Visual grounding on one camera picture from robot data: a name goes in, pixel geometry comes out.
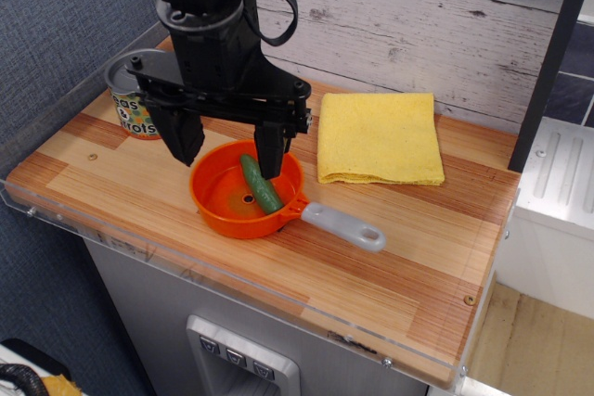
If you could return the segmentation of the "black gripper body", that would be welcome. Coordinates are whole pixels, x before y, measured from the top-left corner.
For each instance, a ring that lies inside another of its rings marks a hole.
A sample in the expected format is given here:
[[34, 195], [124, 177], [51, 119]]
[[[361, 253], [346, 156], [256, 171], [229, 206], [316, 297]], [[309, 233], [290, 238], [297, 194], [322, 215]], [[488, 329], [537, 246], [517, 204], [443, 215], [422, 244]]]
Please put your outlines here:
[[[285, 0], [296, 11], [295, 0]], [[263, 44], [284, 44], [294, 22], [277, 38], [262, 34], [256, 0], [222, 0], [213, 10], [192, 11], [175, 0], [158, 0], [161, 23], [173, 50], [132, 57], [147, 103], [198, 112], [204, 117], [247, 123], [280, 124], [287, 137], [305, 134], [311, 123], [306, 100], [310, 85], [274, 66]]]

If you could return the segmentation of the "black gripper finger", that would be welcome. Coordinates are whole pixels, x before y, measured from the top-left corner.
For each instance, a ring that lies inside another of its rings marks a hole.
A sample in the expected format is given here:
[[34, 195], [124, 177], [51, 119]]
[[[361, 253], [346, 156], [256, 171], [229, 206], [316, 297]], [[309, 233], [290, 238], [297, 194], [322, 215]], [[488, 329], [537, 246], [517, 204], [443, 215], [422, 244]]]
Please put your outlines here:
[[280, 175], [284, 154], [288, 152], [291, 139], [283, 127], [275, 122], [264, 122], [255, 127], [256, 146], [261, 175], [266, 180]]
[[147, 109], [161, 139], [171, 154], [190, 166], [204, 142], [201, 115], [179, 108], [166, 108], [147, 103]]

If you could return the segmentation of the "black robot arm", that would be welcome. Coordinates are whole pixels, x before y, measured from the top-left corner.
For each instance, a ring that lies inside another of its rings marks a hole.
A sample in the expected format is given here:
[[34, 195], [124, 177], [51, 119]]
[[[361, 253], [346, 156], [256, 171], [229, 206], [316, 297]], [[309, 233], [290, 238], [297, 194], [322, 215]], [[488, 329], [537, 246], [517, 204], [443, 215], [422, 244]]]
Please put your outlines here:
[[[296, 11], [296, 0], [285, 0]], [[269, 62], [262, 45], [284, 45], [265, 36], [257, 0], [157, 0], [173, 51], [136, 54], [127, 70], [138, 82], [149, 116], [172, 155], [191, 165], [204, 141], [201, 119], [251, 124], [261, 174], [279, 176], [297, 134], [307, 133], [310, 84]]]

